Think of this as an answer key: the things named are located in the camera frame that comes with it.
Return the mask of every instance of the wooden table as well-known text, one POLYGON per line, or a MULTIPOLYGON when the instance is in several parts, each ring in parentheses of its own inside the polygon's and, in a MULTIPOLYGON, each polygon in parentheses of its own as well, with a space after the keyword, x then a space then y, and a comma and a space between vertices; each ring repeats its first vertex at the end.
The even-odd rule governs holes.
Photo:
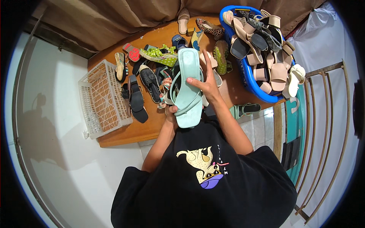
MULTIPOLYGON (((204 17, 201 16, 205 20, 208 20, 212 24, 220 25, 218 18, 213 17, 204 17)), ((188 28, 197 28, 195 23, 195 18, 190 18, 188 22, 188 28)), ((137 34, 134 34, 130 37, 121 40, 117 44, 99 52, 94 55, 88 61, 88 70, 91 70, 94 66, 96 66, 103 59, 115 64, 114 54, 116 52, 123 52, 123 45, 125 43, 131 43, 134 47, 144 48, 145 45, 149 44, 155 47, 162 47, 163 44, 166 44, 168 47, 172 46, 171 39, 174 35, 179 34, 178 32, 178 24, 177 22, 171 22, 168 24, 163 24, 154 28, 149 28, 144 31, 141 31, 137 34)), ((182 35, 188 42, 190 42, 191 37, 182 35)), ((208 52, 213 52, 215 41, 213 39, 213 35, 205 33, 203 38, 201 39, 199 46, 200 50, 206 49, 208 52)), ((220 93, 226 102, 227 106, 230 108, 233 105, 237 104, 245 104, 247 102, 250 103, 259 103, 261 104, 262 109, 271 107, 275 104, 265 103, 258 99, 254 94, 248 92, 241 82, 239 77, 238 65, 236 63, 235 58, 232 55, 229 55, 228 60, 232 62, 233 71, 229 74, 225 74, 222 77, 223 84, 219 88, 220 93)), ((133 62, 129 62, 128 69, 130 74, 133 69, 133 62)), ((138 84, 143 86, 140 77, 137 77, 138 84)), ((122 127, 113 132, 110 132, 107 135, 101 136, 98 138, 98 142, 100 147, 109 147, 116 146, 128 143, 141 142, 145 140, 155 139, 157 138, 162 124, 165 120, 165 112, 164 110, 160 110, 157 108, 157 104, 155 104, 148 90, 143 86, 143 98, 145 100, 145 108, 148 113, 148 120, 145 123, 140 123, 137 120, 133 119, 133 123, 129 126, 122 127)))

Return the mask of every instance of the tiled floor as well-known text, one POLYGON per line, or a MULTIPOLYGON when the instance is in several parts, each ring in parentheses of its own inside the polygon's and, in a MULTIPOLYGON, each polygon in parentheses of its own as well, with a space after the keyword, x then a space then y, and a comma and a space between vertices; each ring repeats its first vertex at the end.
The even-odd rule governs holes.
MULTIPOLYGON (((282 104, 281 107, 283 120, 283 144, 285 140, 284 104, 282 104)), ((269 146, 271 149, 274 148, 274 112, 272 107, 261 110, 259 113, 254 113, 252 116, 243 116, 239 118, 237 122, 250 139, 254 150, 260 148, 261 146, 269 146)), ((152 139, 138 143, 141 149, 143 159, 146 158, 149 150, 151 149, 155 141, 155 139, 152 139)))

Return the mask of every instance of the purple hat print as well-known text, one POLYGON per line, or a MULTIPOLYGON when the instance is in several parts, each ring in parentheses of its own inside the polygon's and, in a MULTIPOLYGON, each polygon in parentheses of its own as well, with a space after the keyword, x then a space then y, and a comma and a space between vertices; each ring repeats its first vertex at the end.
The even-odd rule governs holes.
POLYGON ((223 177, 223 174, 218 174, 218 175, 215 175, 205 181, 203 181, 200 185, 202 188, 204 189, 211 189, 211 188, 214 188, 217 184, 218 184, 218 181, 223 177))

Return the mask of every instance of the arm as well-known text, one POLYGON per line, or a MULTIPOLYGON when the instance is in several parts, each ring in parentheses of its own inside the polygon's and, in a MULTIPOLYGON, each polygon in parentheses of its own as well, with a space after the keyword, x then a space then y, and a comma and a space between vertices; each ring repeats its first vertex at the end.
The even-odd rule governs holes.
POLYGON ((207 100, 211 105, 213 105, 220 127, 222 128, 223 134, 226 137, 229 145, 231 145, 238 154, 249 154, 253 152, 252 144, 245 132, 238 125, 237 121, 233 118, 226 103, 220 95, 217 83, 214 79, 210 59, 205 50, 203 50, 203 54, 207 66, 206 81, 201 82, 193 78, 187 78, 187 82, 201 89, 207 100))
POLYGON ((176 117, 173 114, 176 111, 176 106, 169 107, 166 120, 162 125, 160 134, 158 135, 156 142, 151 147, 143 162, 141 169, 142 171, 147 171, 151 173, 160 164, 161 158, 164 155, 167 147, 170 145, 171 141, 175 137, 175 132, 178 128, 178 125, 176 123, 176 117))

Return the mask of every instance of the black t-shirt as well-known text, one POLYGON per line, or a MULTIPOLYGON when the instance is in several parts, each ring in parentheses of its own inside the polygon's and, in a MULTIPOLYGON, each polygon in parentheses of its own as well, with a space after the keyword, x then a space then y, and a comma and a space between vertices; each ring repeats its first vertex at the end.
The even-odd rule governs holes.
POLYGON ((296 190, 268 146, 244 156, 216 122, 179 128, 152 173, 127 167, 111 221, 117 227, 279 227, 296 190))

